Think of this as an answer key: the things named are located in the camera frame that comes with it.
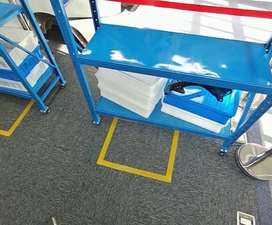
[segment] stanchion base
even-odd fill
[[[261,154],[266,150],[267,149],[264,146],[259,144],[244,144],[236,151],[236,161],[238,165],[248,176],[257,180],[271,180],[272,157],[269,157],[267,160],[250,169],[243,168],[243,164],[249,162],[252,158]]]

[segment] red barrier tape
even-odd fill
[[[190,10],[190,11],[196,11],[196,12],[240,15],[240,16],[251,16],[251,17],[272,19],[271,11],[228,8],[228,7],[218,7],[218,6],[203,6],[203,5],[159,1],[159,0],[123,0],[122,2],[128,3],[128,4],[156,6],[156,7],[162,7],[162,8],[183,9],[183,10]]]

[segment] shelving unit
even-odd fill
[[[101,24],[96,0],[90,0],[95,34],[78,52],[62,1],[51,0],[70,56],[94,124],[99,114],[176,129],[224,140],[221,154],[272,106],[272,36],[264,44]],[[193,67],[186,67],[185,63]],[[160,111],[159,102],[147,119],[104,97],[95,105],[82,64],[146,75],[249,91],[249,96],[238,127],[230,124],[215,133]],[[267,94],[259,107],[246,118],[255,93]]]
[[[49,92],[57,82],[60,83],[60,87],[64,87],[65,80],[62,76],[60,69],[57,67],[56,61],[54,59],[53,54],[49,49],[48,43],[45,41],[45,37],[43,36],[42,32],[39,27],[37,21],[34,17],[34,14],[30,8],[26,0],[20,0],[20,5],[14,5],[14,4],[8,4],[8,3],[1,3],[0,2],[0,28],[7,22],[10,21],[11,19],[18,16],[19,14],[25,14],[30,22],[32,27],[36,33],[39,38],[40,44],[43,47],[45,52],[46,53],[48,60],[45,60],[44,58],[41,58],[34,52],[28,51],[25,48],[23,48],[16,42],[10,40],[5,36],[3,36],[0,33],[0,39],[6,41],[9,44],[14,45],[17,48],[20,49],[20,51],[23,51],[28,55],[31,55],[33,57],[36,58],[39,62],[43,62],[48,65],[48,68],[42,74],[38,81],[31,86],[27,79],[26,79],[27,75],[25,75],[22,70],[20,70],[8,53],[5,47],[0,42],[0,56],[2,56],[12,72],[16,75],[20,82],[24,86],[25,90],[17,90],[14,88],[9,87],[3,87],[0,85],[0,92],[4,92],[7,94],[11,94],[23,98],[28,98],[35,101],[39,108],[40,111],[42,113],[48,113],[50,111],[48,106],[45,105],[43,102],[45,97],[47,97]],[[63,3],[68,4],[69,0],[64,0]],[[41,87],[43,86],[48,78],[50,78],[52,74],[55,74],[55,78],[46,89],[45,92],[39,96],[37,92],[39,91]],[[7,79],[2,79],[2,82],[8,82]]]

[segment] black object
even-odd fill
[[[176,92],[179,92],[181,94],[184,94],[184,87],[187,86],[199,86],[206,89],[207,91],[210,92],[210,94],[215,96],[218,101],[222,102],[224,96],[230,95],[232,93],[232,89],[229,88],[221,88],[221,87],[215,87],[215,86],[209,86],[205,84],[199,84],[199,83],[193,83],[193,82],[187,82],[187,81],[174,81],[168,84],[164,94],[167,94],[169,91],[174,90]]]

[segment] yellow floor tape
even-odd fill
[[[0,129],[0,135],[7,137],[11,136],[33,104],[33,101],[30,101],[9,130]]]
[[[107,166],[107,167],[110,167],[110,168],[113,168],[113,169],[116,169],[116,170],[120,170],[120,171],[133,173],[133,174],[143,176],[143,177],[155,179],[155,180],[160,180],[160,181],[168,182],[168,183],[171,182],[171,175],[172,175],[172,171],[174,169],[174,163],[175,163],[175,158],[176,156],[178,141],[179,139],[179,131],[175,130],[174,132],[174,137],[172,138],[171,148],[170,150],[170,155],[168,158],[168,163],[167,165],[166,174],[162,175],[162,174],[136,169],[136,168],[129,167],[129,166],[126,166],[126,165],[120,165],[120,164],[117,164],[117,163],[113,163],[113,162],[109,162],[109,161],[104,160],[106,152],[107,151],[108,146],[109,146],[110,142],[111,141],[111,138],[113,135],[113,132],[118,121],[119,121],[119,119],[117,119],[117,118],[113,118],[113,120],[112,121],[112,124],[110,127],[108,134],[105,139],[105,142],[104,143],[100,155],[98,156],[98,159],[97,162],[97,164],[104,165],[104,166]]]

